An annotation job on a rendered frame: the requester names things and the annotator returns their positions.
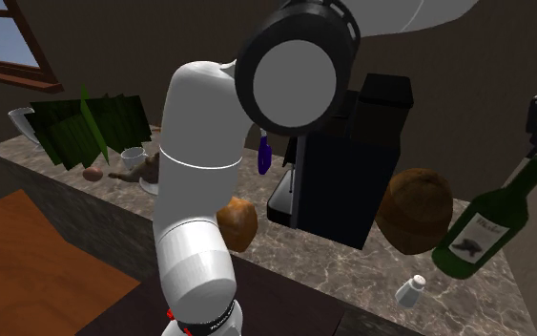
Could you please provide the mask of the green wine bottle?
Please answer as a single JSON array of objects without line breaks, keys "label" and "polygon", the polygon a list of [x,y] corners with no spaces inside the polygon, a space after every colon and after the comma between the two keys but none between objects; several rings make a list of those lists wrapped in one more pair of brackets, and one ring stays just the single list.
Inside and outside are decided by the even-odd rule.
[{"label": "green wine bottle", "polygon": [[537,156],[504,187],[472,200],[431,254],[445,275],[464,280],[475,274],[528,221],[527,196],[537,185]]}]

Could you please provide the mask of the round brown bread loaf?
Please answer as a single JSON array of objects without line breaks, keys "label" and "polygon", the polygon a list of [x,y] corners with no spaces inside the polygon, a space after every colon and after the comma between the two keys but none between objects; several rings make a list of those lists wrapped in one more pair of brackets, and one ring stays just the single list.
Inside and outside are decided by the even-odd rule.
[{"label": "round brown bread loaf", "polygon": [[411,168],[389,181],[375,222],[394,248],[418,255],[440,243],[452,215],[448,181],[434,170]]}]

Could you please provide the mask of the black coffee machine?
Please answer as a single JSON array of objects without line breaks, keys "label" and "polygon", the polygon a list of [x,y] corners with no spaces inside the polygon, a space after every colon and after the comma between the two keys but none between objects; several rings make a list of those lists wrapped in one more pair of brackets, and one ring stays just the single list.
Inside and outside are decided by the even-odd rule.
[{"label": "black coffee machine", "polygon": [[318,130],[292,137],[269,221],[362,249],[401,155],[407,76],[370,73]]}]

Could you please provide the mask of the white salt shaker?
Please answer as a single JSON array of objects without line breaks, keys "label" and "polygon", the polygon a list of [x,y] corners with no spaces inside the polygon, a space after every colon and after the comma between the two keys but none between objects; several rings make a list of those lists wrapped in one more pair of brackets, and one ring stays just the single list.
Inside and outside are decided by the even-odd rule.
[{"label": "white salt shaker", "polygon": [[415,275],[406,281],[395,293],[397,303],[405,308],[412,308],[421,297],[426,285],[425,277]]}]

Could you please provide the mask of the blue bottle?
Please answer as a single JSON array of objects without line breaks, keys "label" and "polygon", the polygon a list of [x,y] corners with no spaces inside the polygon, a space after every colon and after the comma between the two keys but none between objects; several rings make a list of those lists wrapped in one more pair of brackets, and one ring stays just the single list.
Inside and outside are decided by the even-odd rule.
[{"label": "blue bottle", "polygon": [[272,148],[268,144],[267,132],[260,130],[260,143],[258,147],[258,173],[265,175],[272,163]]}]

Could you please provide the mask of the small brown bread loaf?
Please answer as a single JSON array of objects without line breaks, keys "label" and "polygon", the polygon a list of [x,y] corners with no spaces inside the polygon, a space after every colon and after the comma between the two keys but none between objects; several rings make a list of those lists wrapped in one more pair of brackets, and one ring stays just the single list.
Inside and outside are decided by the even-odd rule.
[{"label": "small brown bread loaf", "polygon": [[258,231],[256,208],[246,199],[231,197],[229,203],[217,211],[217,225],[227,247],[244,252]]}]

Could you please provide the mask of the brown animal figure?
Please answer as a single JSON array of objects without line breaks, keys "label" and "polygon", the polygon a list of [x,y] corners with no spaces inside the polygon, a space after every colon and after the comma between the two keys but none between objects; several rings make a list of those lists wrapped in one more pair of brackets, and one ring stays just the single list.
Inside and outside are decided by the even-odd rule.
[{"label": "brown animal figure", "polygon": [[158,184],[159,178],[159,152],[151,157],[146,157],[142,163],[139,163],[129,173],[110,172],[108,177],[111,179],[120,179],[125,182],[139,182],[141,179],[151,184]]}]

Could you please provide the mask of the white cup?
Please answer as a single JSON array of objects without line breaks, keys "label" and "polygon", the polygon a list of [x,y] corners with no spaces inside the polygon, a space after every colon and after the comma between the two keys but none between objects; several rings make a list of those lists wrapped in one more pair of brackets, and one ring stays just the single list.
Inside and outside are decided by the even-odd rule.
[{"label": "white cup", "polygon": [[124,150],[121,154],[121,159],[128,170],[132,170],[138,164],[145,161],[148,157],[143,147],[131,147]]}]

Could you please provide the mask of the dark green plant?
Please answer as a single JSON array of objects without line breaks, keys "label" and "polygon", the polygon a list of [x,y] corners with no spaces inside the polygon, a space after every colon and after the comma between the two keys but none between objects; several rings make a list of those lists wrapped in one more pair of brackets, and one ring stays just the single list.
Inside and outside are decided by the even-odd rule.
[{"label": "dark green plant", "polygon": [[38,101],[27,120],[55,165],[90,167],[111,150],[121,153],[151,140],[152,131],[137,95],[90,98],[86,89],[72,100]]}]

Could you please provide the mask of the white vase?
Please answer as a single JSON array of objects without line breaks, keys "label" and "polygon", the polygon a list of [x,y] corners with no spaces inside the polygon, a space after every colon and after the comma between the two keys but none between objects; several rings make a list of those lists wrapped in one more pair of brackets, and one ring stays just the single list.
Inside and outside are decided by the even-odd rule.
[{"label": "white vase", "polygon": [[29,124],[26,115],[33,114],[34,110],[30,107],[18,108],[8,112],[8,116],[16,129],[28,140],[35,144],[34,151],[42,151],[43,147],[34,135],[34,130]]}]

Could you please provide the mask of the brown framed window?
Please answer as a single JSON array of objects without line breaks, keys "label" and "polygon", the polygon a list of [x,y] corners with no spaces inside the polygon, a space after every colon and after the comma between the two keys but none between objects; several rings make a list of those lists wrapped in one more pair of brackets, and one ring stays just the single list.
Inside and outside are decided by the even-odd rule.
[{"label": "brown framed window", "polygon": [[64,91],[16,0],[0,0],[0,83],[48,94]]}]

